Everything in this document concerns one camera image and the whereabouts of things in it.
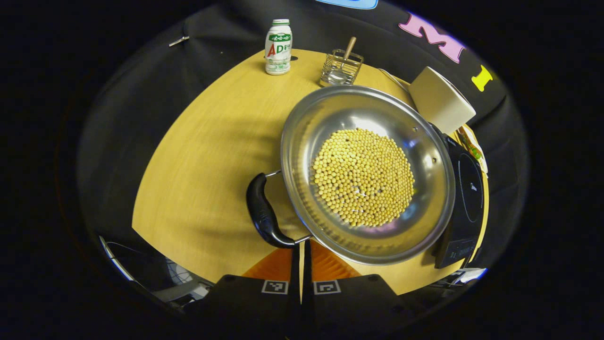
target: wooden handle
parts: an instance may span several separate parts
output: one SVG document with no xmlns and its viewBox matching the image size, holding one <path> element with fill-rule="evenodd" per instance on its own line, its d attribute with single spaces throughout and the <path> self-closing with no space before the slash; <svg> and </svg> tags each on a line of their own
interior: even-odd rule
<svg viewBox="0 0 604 340">
<path fill-rule="evenodd" d="M 350 55 L 350 52 L 352 51 L 352 47 L 355 46 L 355 42 L 356 42 L 356 37 L 350 38 L 350 41 L 348 42 L 348 47 L 346 48 L 346 53 L 344 53 L 344 59 L 348 59 L 348 56 Z"/>
</svg>

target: metal clip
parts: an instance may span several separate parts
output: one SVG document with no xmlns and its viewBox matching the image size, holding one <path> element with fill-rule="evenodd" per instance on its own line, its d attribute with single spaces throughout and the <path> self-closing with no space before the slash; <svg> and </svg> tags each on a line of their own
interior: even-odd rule
<svg viewBox="0 0 604 340">
<path fill-rule="evenodd" d="M 271 172 L 268 175 L 265 175 L 265 177 L 270 177 L 270 176 L 274 176 L 274 175 L 279 175 L 281 173 L 281 169 L 275 171 L 275 172 Z"/>
<path fill-rule="evenodd" d="M 177 41 L 172 42 L 170 45 L 168 45 L 168 47 L 172 47 L 172 46 L 174 46 L 176 44 L 180 44 L 181 42 L 183 42 L 185 40 L 188 40 L 188 39 L 189 39 L 188 36 L 184 36 L 184 37 L 178 39 Z"/>
</svg>

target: pan handle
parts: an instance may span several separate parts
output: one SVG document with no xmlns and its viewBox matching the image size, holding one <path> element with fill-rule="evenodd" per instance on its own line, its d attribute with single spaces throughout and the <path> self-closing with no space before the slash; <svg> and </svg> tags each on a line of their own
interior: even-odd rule
<svg viewBox="0 0 604 340">
<path fill-rule="evenodd" d="M 436 127 L 436 125 L 434 125 L 434 124 L 432 124 L 432 123 L 430 123 L 430 122 L 428 122 L 428 124 L 430 124 L 430 127 L 431 127 L 431 128 L 434 130 L 434 131 L 436 131 L 436 134 L 437 134 L 437 135 L 439 135 L 440 140 L 443 142 L 443 144 L 445 144 L 445 148 L 446 148 L 447 150 L 449 150 L 449 143 L 447 143 L 447 138 L 448 138 L 449 136 L 447 136 L 446 134 L 442 133 L 442 132 L 441 132 L 441 131 L 440 131 L 440 130 L 439 130 L 437 127 Z"/>
<path fill-rule="evenodd" d="M 272 206 L 266 199 L 264 193 L 266 179 L 279 173 L 281 173 L 281 170 L 268 175 L 260 173 L 258 176 L 254 177 L 252 182 L 249 183 L 245 198 L 248 204 L 249 216 L 252 218 L 252 222 L 260 236 L 272 246 L 278 248 L 293 248 L 296 244 L 311 238 L 312 234 L 293 240 L 283 235 L 279 229 L 275 211 L 273 211 Z"/>
</svg>

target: plastic bottle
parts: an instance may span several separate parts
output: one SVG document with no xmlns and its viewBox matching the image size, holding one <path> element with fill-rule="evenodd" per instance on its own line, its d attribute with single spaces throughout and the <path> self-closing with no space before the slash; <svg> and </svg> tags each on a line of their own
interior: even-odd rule
<svg viewBox="0 0 604 340">
<path fill-rule="evenodd" d="M 265 70 L 275 76 L 286 74 L 292 58 L 292 30 L 289 19 L 275 19 L 265 40 Z"/>
</svg>

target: wire basket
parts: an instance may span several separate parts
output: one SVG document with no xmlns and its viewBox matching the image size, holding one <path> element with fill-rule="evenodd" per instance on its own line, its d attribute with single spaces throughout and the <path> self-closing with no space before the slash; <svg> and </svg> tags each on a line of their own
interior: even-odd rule
<svg viewBox="0 0 604 340">
<path fill-rule="evenodd" d="M 356 53 L 350 53 L 348 59 L 344 59 L 345 53 L 344 50 L 336 49 L 327 55 L 319 85 L 352 85 L 355 82 L 364 59 Z"/>
</svg>

